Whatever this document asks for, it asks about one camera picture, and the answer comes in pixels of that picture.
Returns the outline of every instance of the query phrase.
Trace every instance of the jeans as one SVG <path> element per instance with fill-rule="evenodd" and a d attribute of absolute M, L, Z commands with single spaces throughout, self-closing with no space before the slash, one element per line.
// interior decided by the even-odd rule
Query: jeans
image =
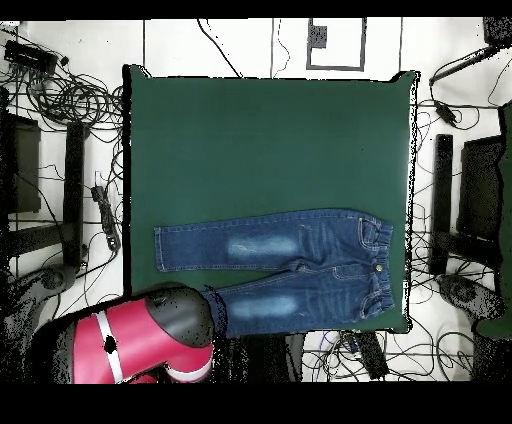
<path fill-rule="evenodd" d="M 157 227 L 156 261 L 163 272 L 276 271 L 203 293 L 227 337 L 333 329 L 394 307 L 392 232 L 390 223 L 345 209 Z"/>

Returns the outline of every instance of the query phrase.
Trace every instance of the blue jeans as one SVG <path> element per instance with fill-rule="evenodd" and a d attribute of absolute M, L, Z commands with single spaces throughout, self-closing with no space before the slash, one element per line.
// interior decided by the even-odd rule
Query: blue jeans
<path fill-rule="evenodd" d="M 227 337 L 334 329 L 394 307 L 392 232 L 387 222 L 345 209 L 157 227 L 157 266 L 279 272 L 203 293 Z"/>

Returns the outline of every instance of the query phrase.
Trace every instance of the power cord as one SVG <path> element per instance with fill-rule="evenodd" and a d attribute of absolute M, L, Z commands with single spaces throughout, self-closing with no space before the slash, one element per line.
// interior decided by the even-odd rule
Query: power cord
<path fill-rule="evenodd" d="M 226 57 L 226 55 L 224 54 L 224 52 L 222 51 L 222 49 L 219 47 L 219 45 L 217 44 L 217 42 L 204 30 L 203 26 L 201 25 L 201 21 L 199 19 L 196 19 L 197 21 L 197 25 L 199 26 L 199 29 L 201 30 L 201 32 L 206 35 L 206 37 L 208 37 L 208 39 L 215 45 L 215 47 L 217 47 L 217 50 L 219 51 L 219 53 L 222 55 L 222 57 L 224 58 L 224 60 L 227 62 L 227 64 L 229 65 L 229 67 L 233 70 L 233 72 L 235 73 L 235 75 L 238 77 L 238 78 L 243 78 L 243 75 L 239 72 L 237 72 L 237 70 L 233 67 L 233 65 L 231 64 L 231 62 L 229 61 L 229 59 Z"/>

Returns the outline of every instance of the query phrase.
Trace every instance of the green table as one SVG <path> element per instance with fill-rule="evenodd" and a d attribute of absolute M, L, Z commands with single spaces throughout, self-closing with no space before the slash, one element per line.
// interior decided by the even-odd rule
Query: green table
<path fill-rule="evenodd" d="M 269 275 L 158 272 L 156 226 L 350 208 L 395 226 L 390 269 L 397 306 L 357 328 L 407 331 L 402 303 L 415 72 L 371 82 L 151 78 L 137 66 L 130 71 L 133 293 L 167 281 L 204 290 L 204 284 L 218 288 Z"/>

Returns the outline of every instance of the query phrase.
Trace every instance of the plug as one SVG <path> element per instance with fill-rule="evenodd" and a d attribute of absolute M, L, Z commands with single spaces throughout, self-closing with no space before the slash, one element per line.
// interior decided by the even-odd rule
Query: plug
<path fill-rule="evenodd" d="M 434 100 L 434 106 L 436 107 L 436 112 L 439 117 L 447 124 L 455 127 L 455 114 L 450 108 L 444 103 L 439 103 L 437 100 Z"/>

